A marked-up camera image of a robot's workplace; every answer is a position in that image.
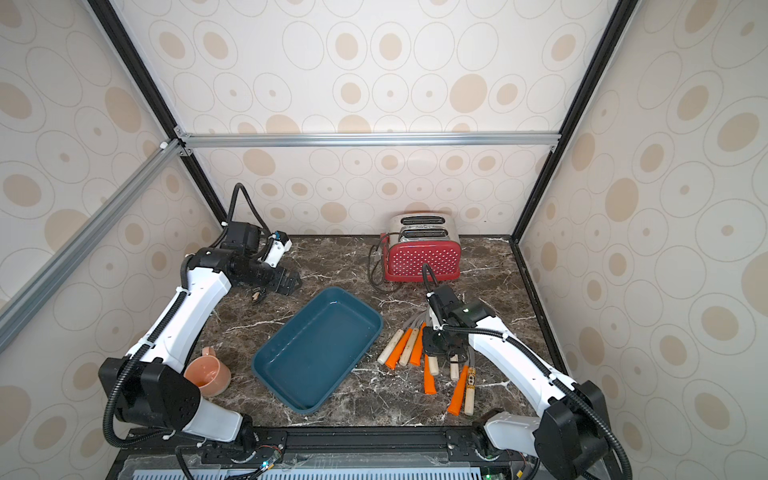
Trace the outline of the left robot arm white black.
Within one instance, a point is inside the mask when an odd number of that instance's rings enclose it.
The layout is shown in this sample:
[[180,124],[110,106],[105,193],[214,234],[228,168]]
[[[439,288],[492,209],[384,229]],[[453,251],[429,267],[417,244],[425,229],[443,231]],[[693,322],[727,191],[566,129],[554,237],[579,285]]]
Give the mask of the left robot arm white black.
[[298,273],[279,264],[292,246],[287,233],[270,230],[262,218],[235,220],[238,199],[248,196],[243,184],[234,186],[221,234],[184,258],[180,284],[160,317],[122,357],[100,366],[109,445],[127,448],[177,434],[222,444],[241,457],[255,450],[251,418],[204,399],[184,376],[210,314],[232,286],[290,295],[302,284]]

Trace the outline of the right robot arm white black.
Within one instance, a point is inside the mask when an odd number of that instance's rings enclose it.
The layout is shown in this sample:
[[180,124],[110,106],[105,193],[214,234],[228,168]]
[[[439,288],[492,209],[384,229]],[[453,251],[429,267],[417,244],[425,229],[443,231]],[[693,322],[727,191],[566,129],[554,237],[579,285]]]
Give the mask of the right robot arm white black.
[[579,383],[526,346],[485,302],[462,302],[422,267],[428,318],[423,348],[429,358],[444,357],[469,366],[474,355],[488,359],[527,399],[531,416],[503,410],[473,425],[476,453],[494,460],[504,451],[530,456],[556,479],[592,478],[604,463],[612,479],[630,479],[629,457],[613,433],[603,392],[591,381]]

